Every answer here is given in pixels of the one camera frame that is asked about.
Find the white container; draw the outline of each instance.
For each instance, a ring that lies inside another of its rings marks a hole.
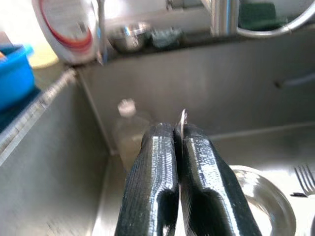
[[[82,64],[98,51],[97,17],[92,0],[32,0],[37,21],[60,60]]]
[[[118,110],[121,118],[113,129],[113,136],[124,168],[129,172],[141,149],[142,137],[150,127],[150,119],[136,111],[132,99],[122,100]]]

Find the metal bowl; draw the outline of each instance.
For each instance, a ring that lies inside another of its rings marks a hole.
[[[140,22],[116,27],[109,32],[109,42],[120,53],[140,51],[149,39],[149,24]]]
[[[245,166],[231,166],[263,236],[294,236],[296,219],[284,194],[263,173]]]

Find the green sponge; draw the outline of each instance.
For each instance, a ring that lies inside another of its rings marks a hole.
[[[277,19],[272,2],[243,3],[240,5],[239,27],[246,30],[274,30],[286,24],[286,19]]]

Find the faucet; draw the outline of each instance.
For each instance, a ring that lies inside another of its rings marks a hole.
[[[214,37],[237,34],[239,0],[201,0],[210,13]]]

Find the sink wall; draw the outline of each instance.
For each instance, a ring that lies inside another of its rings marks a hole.
[[[315,81],[275,82],[315,71],[315,31],[118,59],[79,68],[112,154],[117,104],[133,98],[157,122],[175,124],[183,108],[209,135],[315,121]]]
[[[0,151],[1,235],[85,236],[93,230],[108,152],[82,88],[70,83],[47,104],[58,90],[43,94],[43,114]]]

